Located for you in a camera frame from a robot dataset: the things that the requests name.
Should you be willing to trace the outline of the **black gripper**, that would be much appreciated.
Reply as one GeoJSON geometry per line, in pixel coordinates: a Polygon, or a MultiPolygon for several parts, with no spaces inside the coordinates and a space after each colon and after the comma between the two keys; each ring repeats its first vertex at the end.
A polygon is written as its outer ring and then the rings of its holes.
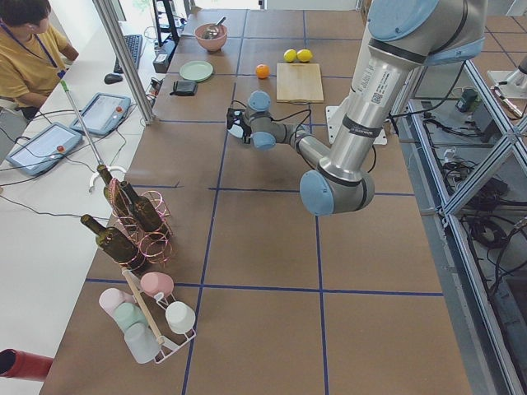
{"type": "Polygon", "coordinates": [[[245,122],[244,117],[241,115],[239,117],[239,125],[242,129],[241,140],[244,144],[250,144],[250,138],[252,135],[251,127],[245,122]]]}

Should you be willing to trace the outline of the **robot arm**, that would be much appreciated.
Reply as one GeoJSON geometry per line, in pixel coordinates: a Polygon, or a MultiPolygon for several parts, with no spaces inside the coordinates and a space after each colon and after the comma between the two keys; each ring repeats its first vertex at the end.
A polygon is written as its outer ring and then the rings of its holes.
{"type": "Polygon", "coordinates": [[[270,114],[270,97],[254,91],[243,109],[229,109],[227,129],[259,150],[291,146],[312,169],[301,177],[305,208],[316,216],[358,211],[374,196],[362,164],[379,136],[408,74],[423,65],[457,63],[483,49],[486,1],[374,1],[361,45],[366,65],[343,102],[332,146],[301,125],[270,114]]]}

